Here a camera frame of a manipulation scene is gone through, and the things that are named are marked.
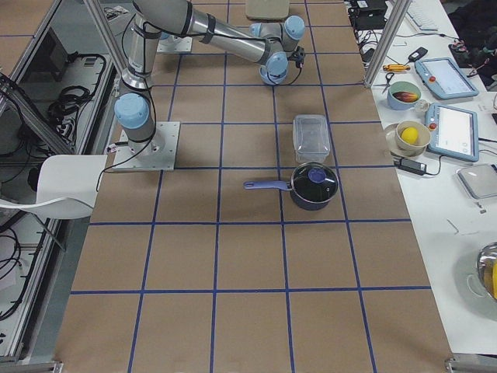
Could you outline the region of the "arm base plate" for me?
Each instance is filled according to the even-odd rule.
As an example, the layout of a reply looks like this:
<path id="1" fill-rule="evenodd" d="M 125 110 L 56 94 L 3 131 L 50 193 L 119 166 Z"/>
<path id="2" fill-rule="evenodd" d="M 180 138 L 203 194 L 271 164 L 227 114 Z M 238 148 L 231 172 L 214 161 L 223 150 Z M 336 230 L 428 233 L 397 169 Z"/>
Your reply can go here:
<path id="1" fill-rule="evenodd" d="M 158 54 L 188 54 L 192 51 L 191 37 L 177 37 L 163 33 L 159 39 Z"/>
<path id="2" fill-rule="evenodd" d="M 115 151 L 113 170 L 119 172 L 173 171 L 176 163 L 180 122 L 159 121 L 150 142 L 138 144 L 128 140 L 124 130 L 120 141 L 125 145 Z"/>

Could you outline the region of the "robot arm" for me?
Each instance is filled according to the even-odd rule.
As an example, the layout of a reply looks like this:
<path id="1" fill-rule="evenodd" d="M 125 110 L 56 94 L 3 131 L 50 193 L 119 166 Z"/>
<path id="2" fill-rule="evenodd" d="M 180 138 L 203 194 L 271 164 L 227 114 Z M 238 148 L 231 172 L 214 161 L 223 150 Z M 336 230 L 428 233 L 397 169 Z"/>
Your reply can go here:
<path id="1" fill-rule="evenodd" d="M 298 69 L 303 67 L 305 52 L 299 42 L 305 24 L 299 16 L 289 16 L 281 23 L 255 23 L 245 32 L 195 9 L 190 1 L 135 1 L 133 5 L 133 36 L 114 113 L 134 157 L 153 155 L 165 143 L 158 133 L 151 97 L 158 53 L 188 53 L 197 40 L 257 64 L 267 85 L 281 84 L 290 62 Z"/>

